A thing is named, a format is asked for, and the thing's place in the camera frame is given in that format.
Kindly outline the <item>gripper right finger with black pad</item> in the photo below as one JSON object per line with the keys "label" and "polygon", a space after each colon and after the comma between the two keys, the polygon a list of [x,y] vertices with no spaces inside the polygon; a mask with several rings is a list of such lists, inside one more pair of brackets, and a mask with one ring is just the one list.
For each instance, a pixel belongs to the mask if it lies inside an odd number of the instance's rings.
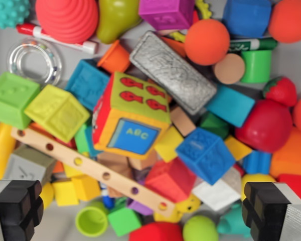
{"label": "gripper right finger with black pad", "polygon": [[253,240],[301,240],[301,199],[285,183],[248,182],[242,217]]}

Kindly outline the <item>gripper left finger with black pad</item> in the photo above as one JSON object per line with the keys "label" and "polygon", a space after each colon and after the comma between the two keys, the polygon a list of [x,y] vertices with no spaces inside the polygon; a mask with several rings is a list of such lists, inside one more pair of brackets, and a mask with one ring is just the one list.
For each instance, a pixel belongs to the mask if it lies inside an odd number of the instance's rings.
{"label": "gripper left finger with black pad", "polygon": [[0,180],[0,240],[31,240],[43,217],[38,180]]}

